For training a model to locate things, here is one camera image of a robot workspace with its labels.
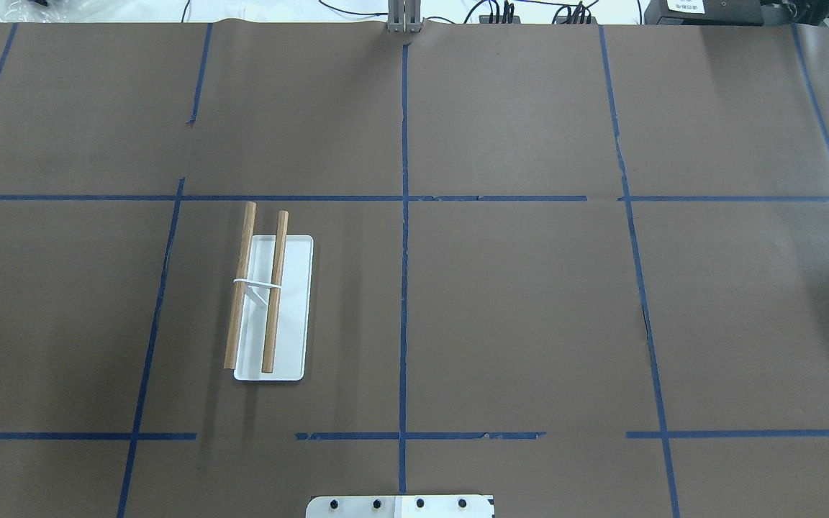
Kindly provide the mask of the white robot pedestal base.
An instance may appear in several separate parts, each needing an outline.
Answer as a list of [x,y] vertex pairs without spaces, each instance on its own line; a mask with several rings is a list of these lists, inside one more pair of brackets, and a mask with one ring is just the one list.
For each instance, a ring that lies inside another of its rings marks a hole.
[[481,494],[320,496],[306,517],[494,517],[494,497]]

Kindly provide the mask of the grey aluminium frame post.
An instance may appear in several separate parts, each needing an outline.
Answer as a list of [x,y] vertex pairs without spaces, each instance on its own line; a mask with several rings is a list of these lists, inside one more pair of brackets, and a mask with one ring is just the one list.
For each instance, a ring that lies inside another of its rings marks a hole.
[[417,33],[423,29],[421,0],[388,0],[387,30],[389,33]]

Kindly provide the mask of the black box with label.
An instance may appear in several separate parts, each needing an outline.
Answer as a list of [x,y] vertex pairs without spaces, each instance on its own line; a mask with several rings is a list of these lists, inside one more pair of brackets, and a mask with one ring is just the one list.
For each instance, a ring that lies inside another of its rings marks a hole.
[[764,25],[760,1],[651,1],[645,25]]

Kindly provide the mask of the white towel rack base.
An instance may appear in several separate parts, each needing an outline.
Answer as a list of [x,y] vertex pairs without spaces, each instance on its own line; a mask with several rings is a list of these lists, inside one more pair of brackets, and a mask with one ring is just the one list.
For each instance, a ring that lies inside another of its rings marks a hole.
[[233,373],[237,381],[300,381],[305,374],[314,240],[308,235],[286,237],[273,370],[264,373],[263,348],[268,295],[273,286],[273,254],[273,235],[253,236],[248,272],[234,280],[245,288]]

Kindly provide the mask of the wooden rack rod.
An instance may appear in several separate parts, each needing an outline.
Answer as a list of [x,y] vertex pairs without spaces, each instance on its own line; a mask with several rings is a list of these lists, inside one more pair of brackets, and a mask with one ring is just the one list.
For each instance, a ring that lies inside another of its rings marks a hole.
[[243,324],[243,299],[245,297],[245,283],[249,272],[251,240],[256,220],[257,204],[246,202],[243,211],[243,223],[241,223],[239,240],[239,257],[237,257],[237,268],[233,280],[233,292],[231,299],[230,318],[228,319],[226,354],[224,368],[234,370],[237,363],[237,352],[239,351],[240,329]]
[[272,271],[264,329],[262,373],[273,373],[276,357],[279,311],[281,305],[282,282],[285,268],[286,237],[289,232],[289,211],[279,210],[276,221],[272,248]]

